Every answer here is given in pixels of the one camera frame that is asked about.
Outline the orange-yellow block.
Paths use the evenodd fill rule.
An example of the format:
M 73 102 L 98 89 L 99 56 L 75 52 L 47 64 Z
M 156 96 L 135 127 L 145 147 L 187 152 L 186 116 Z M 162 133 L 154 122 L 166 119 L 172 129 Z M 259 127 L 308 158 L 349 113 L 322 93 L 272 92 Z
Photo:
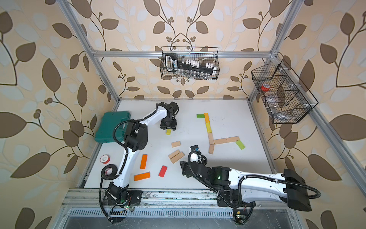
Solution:
M 204 113 L 204 116 L 205 116 L 205 122 L 206 123 L 210 123 L 210 119 L 209 119 L 208 113 Z

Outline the light green block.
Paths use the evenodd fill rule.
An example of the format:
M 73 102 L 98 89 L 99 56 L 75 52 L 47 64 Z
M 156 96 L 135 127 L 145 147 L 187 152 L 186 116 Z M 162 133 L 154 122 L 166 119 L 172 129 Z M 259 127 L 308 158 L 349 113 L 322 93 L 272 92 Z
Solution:
M 243 149 L 245 149 L 245 145 L 240 141 L 240 140 L 237 140 L 236 142 L 236 145 L 241 149 L 241 150 L 243 150 Z

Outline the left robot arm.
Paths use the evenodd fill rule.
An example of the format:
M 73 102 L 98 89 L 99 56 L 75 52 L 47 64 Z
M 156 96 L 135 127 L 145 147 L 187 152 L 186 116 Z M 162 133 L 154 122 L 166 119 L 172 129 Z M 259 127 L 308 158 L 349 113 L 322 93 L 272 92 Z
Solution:
M 155 109 L 141 119 L 130 119 L 119 123 L 112 132 L 115 143 L 124 149 L 124 157 L 119 166 L 109 164 L 101 171 L 101 184 L 109 180 L 106 196 L 122 204 L 129 199 L 128 187 L 130 176 L 138 154 L 148 143 L 148 126 L 160 123 L 162 130 L 175 131 L 177 120 L 175 116 L 179 106 L 175 102 L 157 103 Z

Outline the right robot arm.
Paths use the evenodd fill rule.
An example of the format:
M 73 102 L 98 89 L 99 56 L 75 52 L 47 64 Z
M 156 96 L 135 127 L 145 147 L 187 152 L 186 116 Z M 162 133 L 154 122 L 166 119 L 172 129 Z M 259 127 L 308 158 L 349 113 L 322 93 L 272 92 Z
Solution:
M 217 196 L 219 204 L 238 209 L 258 201 L 285 203 L 293 210 L 310 212 L 310 201 L 321 192 L 308 186 L 291 169 L 283 173 L 256 174 L 228 167 L 207 167 L 207 158 L 197 145 L 190 147 L 187 161 L 180 161 L 182 175 L 194 178 Z

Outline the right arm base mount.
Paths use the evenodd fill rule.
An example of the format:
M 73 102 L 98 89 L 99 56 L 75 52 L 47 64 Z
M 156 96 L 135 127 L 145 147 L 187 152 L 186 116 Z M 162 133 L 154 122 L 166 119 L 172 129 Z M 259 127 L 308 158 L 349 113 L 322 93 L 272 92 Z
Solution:
M 255 207 L 255 202 L 246 203 L 243 200 L 239 201 L 238 190 L 224 190 L 217 194 L 217 205 L 219 207 L 230 207 L 232 209 L 238 209 L 243 207 Z

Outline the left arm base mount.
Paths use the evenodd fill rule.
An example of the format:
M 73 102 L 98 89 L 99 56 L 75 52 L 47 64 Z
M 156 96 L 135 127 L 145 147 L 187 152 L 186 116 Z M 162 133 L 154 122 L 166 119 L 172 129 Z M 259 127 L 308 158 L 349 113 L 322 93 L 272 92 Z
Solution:
M 107 206 L 127 206 L 139 204 L 142 200 L 141 190 L 110 191 L 108 190 L 102 198 L 102 203 Z

